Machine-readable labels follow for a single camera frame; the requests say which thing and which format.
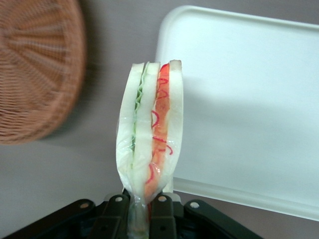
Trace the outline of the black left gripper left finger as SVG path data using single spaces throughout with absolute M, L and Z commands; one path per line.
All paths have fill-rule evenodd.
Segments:
M 6 239 L 126 239 L 129 197 L 111 196 L 96 205 L 77 200 L 23 228 Z

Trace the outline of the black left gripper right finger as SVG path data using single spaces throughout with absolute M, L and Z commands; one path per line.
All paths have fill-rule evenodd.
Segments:
M 184 205 L 177 194 L 159 194 L 151 203 L 151 239 L 260 239 L 208 203 L 194 199 Z

